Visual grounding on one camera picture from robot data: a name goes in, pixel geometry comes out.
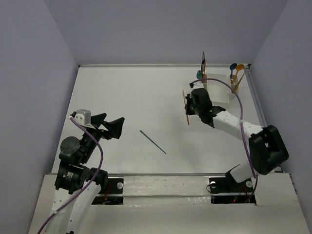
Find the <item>orange chopstick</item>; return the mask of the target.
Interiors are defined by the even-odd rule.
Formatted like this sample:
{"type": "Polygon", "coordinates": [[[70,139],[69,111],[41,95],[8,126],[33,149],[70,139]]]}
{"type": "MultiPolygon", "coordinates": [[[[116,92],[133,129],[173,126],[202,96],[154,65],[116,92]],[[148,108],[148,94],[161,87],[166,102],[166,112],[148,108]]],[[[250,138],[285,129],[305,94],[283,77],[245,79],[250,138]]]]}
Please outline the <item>orange chopstick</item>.
{"type": "Polygon", "coordinates": [[[241,78],[239,79],[238,83],[236,84],[236,86],[235,86],[235,88],[234,88],[234,94],[237,93],[237,91],[238,91],[238,89],[239,89],[239,85],[240,85],[242,79],[243,79],[244,76],[245,76],[245,73],[246,73],[246,72],[243,73],[243,75],[242,75],[241,78]]]}
{"type": "Polygon", "coordinates": [[[185,92],[184,92],[183,89],[182,89],[182,93],[183,93],[184,109],[185,109],[185,115],[186,115],[186,119],[187,119],[187,124],[190,125],[189,117],[187,115],[187,100],[186,100],[185,92]]]}

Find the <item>black handled steel knife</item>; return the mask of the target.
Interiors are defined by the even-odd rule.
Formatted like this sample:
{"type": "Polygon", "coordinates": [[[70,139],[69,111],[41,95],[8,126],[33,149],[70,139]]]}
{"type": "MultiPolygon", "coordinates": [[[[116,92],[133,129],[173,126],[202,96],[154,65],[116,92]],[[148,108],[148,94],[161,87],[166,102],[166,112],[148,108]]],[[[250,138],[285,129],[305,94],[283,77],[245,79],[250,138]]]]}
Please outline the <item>black handled steel knife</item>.
{"type": "Polygon", "coordinates": [[[202,74],[205,73],[205,69],[206,69],[205,53],[204,53],[204,51],[202,51],[202,59],[201,59],[201,72],[202,72],[202,74]]]}

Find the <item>blue plastic spoon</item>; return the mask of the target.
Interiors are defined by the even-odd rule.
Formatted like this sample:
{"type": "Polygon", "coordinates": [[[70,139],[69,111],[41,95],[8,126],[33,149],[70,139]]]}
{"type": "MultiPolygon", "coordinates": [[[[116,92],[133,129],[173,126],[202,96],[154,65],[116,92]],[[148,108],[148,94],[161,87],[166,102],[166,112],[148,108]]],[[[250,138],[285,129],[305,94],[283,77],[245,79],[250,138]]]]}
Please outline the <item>blue plastic spoon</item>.
{"type": "Polygon", "coordinates": [[[237,63],[232,63],[229,67],[230,71],[231,71],[231,74],[230,74],[230,79],[232,79],[232,76],[233,76],[233,71],[236,69],[237,67],[237,63]]]}

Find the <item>orange plastic spoon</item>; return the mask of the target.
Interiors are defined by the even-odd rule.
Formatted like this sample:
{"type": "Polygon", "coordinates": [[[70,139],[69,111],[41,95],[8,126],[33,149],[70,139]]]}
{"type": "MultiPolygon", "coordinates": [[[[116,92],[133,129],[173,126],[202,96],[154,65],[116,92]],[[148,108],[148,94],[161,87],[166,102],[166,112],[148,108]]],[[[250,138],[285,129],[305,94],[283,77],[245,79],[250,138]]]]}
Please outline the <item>orange plastic spoon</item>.
{"type": "Polygon", "coordinates": [[[232,76],[232,84],[235,84],[238,73],[244,69],[244,64],[238,64],[235,69],[236,69],[236,74],[232,76]]]}

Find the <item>orange plastic knife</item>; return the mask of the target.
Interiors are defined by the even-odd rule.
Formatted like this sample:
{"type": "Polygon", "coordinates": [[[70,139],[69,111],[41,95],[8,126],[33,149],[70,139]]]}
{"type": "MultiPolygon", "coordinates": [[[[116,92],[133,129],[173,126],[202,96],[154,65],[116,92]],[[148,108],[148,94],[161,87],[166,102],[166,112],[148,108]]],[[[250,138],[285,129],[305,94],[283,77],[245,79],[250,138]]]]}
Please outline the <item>orange plastic knife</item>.
{"type": "Polygon", "coordinates": [[[201,71],[203,72],[203,79],[207,78],[206,73],[205,73],[205,69],[206,69],[206,61],[205,61],[205,59],[203,59],[202,63],[201,63],[201,71]]]}

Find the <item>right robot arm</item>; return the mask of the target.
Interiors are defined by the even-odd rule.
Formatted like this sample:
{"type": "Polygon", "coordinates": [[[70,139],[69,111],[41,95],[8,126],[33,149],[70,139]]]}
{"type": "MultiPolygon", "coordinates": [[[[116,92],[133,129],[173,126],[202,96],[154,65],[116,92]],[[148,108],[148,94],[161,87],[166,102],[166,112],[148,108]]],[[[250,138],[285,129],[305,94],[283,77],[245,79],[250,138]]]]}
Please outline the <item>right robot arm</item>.
{"type": "Polygon", "coordinates": [[[223,107],[214,106],[204,88],[193,89],[186,97],[186,114],[197,115],[212,128],[241,140],[248,152],[247,162],[230,169],[216,187],[236,191],[242,182],[258,175],[267,175],[288,160],[289,153],[278,129],[245,122],[223,107]]]}

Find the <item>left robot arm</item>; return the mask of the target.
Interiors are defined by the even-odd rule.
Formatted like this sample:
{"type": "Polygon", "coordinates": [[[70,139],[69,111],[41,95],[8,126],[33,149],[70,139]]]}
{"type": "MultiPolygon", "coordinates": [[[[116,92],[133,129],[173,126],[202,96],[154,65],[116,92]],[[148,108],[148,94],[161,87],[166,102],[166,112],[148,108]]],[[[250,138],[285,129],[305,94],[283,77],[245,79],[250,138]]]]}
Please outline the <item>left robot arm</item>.
{"type": "Polygon", "coordinates": [[[106,116],[106,113],[93,116],[84,109],[69,116],[83,135],[69,136],[60,144],[53,204],[38,233],[79,233],[97,194],[110,189],[108,173],[101,169],[104,155],[99,141],[119,139],[125,118],[106,122],[106,116]]]}

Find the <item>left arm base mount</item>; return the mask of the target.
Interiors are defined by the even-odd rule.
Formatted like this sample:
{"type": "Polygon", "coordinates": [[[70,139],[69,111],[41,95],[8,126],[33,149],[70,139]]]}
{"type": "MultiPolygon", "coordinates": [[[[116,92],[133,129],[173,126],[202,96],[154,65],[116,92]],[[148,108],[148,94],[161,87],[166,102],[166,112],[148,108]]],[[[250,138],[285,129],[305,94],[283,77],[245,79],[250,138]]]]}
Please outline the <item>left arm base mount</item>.
{"type": "Polygon", "coordinates": [[[122,205],[124,178],[109,176],[108,184],[94,198],[92,205],[122,205]]]}

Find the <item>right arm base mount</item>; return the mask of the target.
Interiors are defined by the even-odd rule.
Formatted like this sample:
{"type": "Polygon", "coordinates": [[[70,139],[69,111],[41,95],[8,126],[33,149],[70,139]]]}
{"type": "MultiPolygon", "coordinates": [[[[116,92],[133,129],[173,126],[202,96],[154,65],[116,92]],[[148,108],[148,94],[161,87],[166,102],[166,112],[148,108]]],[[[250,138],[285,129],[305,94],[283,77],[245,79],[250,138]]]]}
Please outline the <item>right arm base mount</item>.
{"type": "Polygon", "coordinates": [[[249,178],[241,183],[227,185],[225,177],[210,177],[207,192],[212,204],[256,204],[254,184],[249,178]]]}

